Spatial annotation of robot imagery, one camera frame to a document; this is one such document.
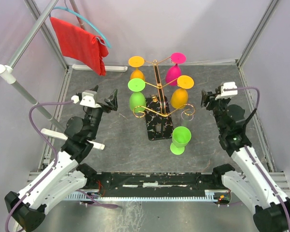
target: gray table surface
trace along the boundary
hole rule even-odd
[[[170,66],[160,66],[164,79]],[[97,171],[105,172],[212,172],[213,168],[230,163],[240,171],[236,163],[223,151],[218,142],[218,130],[211,112],[200,107],[201,90],[215,91],[222,82],[242,82],[236,66],[181,66],[182,74],[194,79],[194,87],[188,90],[189,103],[197,109],[191,129],[192,139],[184,154],[170,152],[171,140],[149,141],[145,119],[136,118],[129,109],[131,91],[127,87],[130,74],[107,72],[105,77],[91,71],[73,71],[66,100],[76,92],[99,85],[99,96],[108,97],[118,89],[118,111],[105,114],[100,123],[96,142],[104,143],[105,150],[92,150],[84,162]],[[152,67],[141,67],[146,81],[155,83]],[[177,87],[167,86],[165,95],[171,99]],[[146,97],[157,90],[146,86]],[[232,99],[232,103],[246,109],[248,102],[244,92]],[[63,107],[61,123],[72,116],[84,116],[79,105]],[[179,126],[180,112],[172,114],[175,127]],[[253,122],[247,127],[247,135],[265,165],[266,160]],[[63,142],[56,140],[55,147]],[[36,232],[257,232],[252,215],[244,205],[217,208],[213,203],[201,202],[115,202],[119,209],[104,209],[79,205],[77,202],[61,202]]]
[[[162,82],[170,66],[159,66]],[[151,66],[141,67],[146,81],[155,83],[154,70]],[[91,71],[72,72],[67,91],[66,101],[76,92],[99,85],[99,98],[103,102],[112,91],[118,89],[118,111],[104,114],[100,123],[96,142],[104,143],[105,150],[93,149],[84,162],[97,171],[105,172],[212,172],[213,168],[224,163],[230,163],[237,171],[239,167],[222,150],[218,141],[218,129],[210,111],[201,108],[201,90],[215,91],[222,82],[235,81],[242,86],[237,67],[228,66],[181,66],[182,74],[189,75],[194,80],[194,87],[188,90],[188,103],[196,108],[193,125],[190,130],[192,139],[186,151],[180,155],[173,155],[170,151],[171,140],[149,141],[144,118],[136,118],[129,108],[129,98],[132,92],[127,83],[133,68],[127,72],[107,72],[105,77],[97,76]],[[172,93],[178,87],[166,86],[164,94],[170,100]],[[145,97],[156,94],[154,87],[146,86],[142,91]],[[250,114],[245,93],[242,91],[232,99],[246,109],[245,116]],[[174,127],[180,126],[180,111],[172,114]],[[84,116],[80,105],[65,105],[60,122],[66,125],[72,116]],[[256,153],[265,165],[266,160],[262,153],[256,128],[251,121],[247,127],[247,135],[251,140]],[[62,141],[56,141],[59,148]]]

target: metal pole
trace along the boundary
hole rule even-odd
[[[272,0],[270,5],[266,9],[261,21],[259,22],[257,28],[253,32],[253,34],[252,34],[252,36],[251,36],[246,48],[244,49],[241,57],[237,61],[237,66],[239,68],[241,68],[244,65],[245,61],[247,60],[250,52],[252,51],[254,45],[256,44],[258,38],[262,34],[267,22],[270,20],[272,14],[274,13],[274,11],[275,11],[277,5],[279,4],[279,2],[280,2],[280,0]]]
[[[37,105],[39,102],[22,87],[21,84],[16,81],[16,78],[11,74],[12,69],[7,66],[0,64],[0,76],[11,86],[13,86],[24,98],[26,98],[32,105]],[[44,108],[38,107],[37,108],[42,115],[44,115],[47,120],[53,123],[61,132],[64,132],[64,127]]]
[[[76,4],[75,4],[75,1],[74,1],[74,0],[70,0],[70,3],[71,3],[71,5],[72,5],[73,10],[74,10],[76,13],[79,14],[79,11],[78,11],[78,8],[77,8],[77,6],[76,6]],[[78,20],[78,23],[79,23],[79,26],[81,27],[81,29],[86,30],[86,29],[85,29],[85,26],[84,26],[84,22],[83,22],[83,20],[80,19],[79,17],[77,17],[77,20]]]
[[[34,0],[25,0],[25,3],[27,4],[28,8],[30,9],[33,17],[35,20],[38,20],[38,18],[41,16],[41,12],[37,6],[37,4],[35,3]],[[60,61],[62,67],[67,70],[68,69],[68,64],[66,63],[61,50],[59,49],[58,45],[55,42],[55,39],[52,35],[52,33],[50,32],[50,30],[47,28],[46,24],[43,23],[41,26],[41,32],[44,34],[46,40],[48,41],[49,45],[52,47],[52,49],[54,50],[54,52],[56,53],[58,60]]]
[[[32,41],[33,37],[39,31],[40,27],[42,26],[44,21],[47,19],[47,17],[49,16],[49,14],[52,11],[52,9],[55,7],[57,2],[58,2],[58,0],[51,0],[50,1],[50,3],[47,5],[45,10],[42,12],[41,16],[37,19],[37,21],[35,22],[35,24],[31,28],[31,30],[29,31],[29,33],[27,34],[27,36],[25,37],[25,39],[23,40],[21,45],[18,47],[16,52],[13,54],[13,56],[9,60],[8,66],[10,66],[11,68],[15,67],[16,63],[19,61],[21,56],[24,54],[26,48],[29,46],[29,44]]]

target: white backdrop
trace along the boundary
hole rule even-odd
[[[43,10],[49,0],[36,2]],[[99,28],[113,47],[105,63],[127,64],[131,56],[159,60],[177,51],[185,53],[189,63],[238,59],[270,0],[75,2],[81,15]],[[63,0],[58,5],[64,6]],[[78,25],[68,12],[54,10],[52,16]]]
[[[34,24],[23,0],[0,1],[0,64],[6,64]],[[64,70],[39,32],[17,63],[17,80],[40,102],[57,101]],[[28,112],[31,104],[0,77],[0,232],[8,215],[4,197],[18,192],[36,171],[43,141],[32,128]],[[34,121],[39,128],[50,123],[38,112]]]
[[[290,0],[281,1],[243,67],[261,91],[259,114],[275,165],[290,187]]]

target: red cloth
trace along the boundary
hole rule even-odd
[[[97,74],[105,76],[103,57],[108,55],[106,46],[99,43],[97,37],[104,43],[100,36],[93,35],[71,23],[50,17],[58,38],[61,52],[65,57],[77,59]]]

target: blue hanger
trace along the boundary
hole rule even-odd
[[[83,16],[81,16],[80,14],[74,12],[74,11],[71,11],[68,7],[64,8],[62,6],[56,6],[54,7],[53,10],[56,10],[56,9],[60,9],[60,10],[64,10],[64,11],[67,11],[77,17],[79,17],[80,19],[82,19],[84,22],[86,22],[87,24],[89,24],[92,28],[95,29],[95,31],[104,39],[105,43],[102,43],[102,41],[100,40],[99,37],[97,37],[97,40],[104,46],[107,46],[109,48],[111,48],[111,44],[108,42],[107,38],[101,33],[101,31],[99,31],[92,23],[90,23],[86,18],[84,18]]]

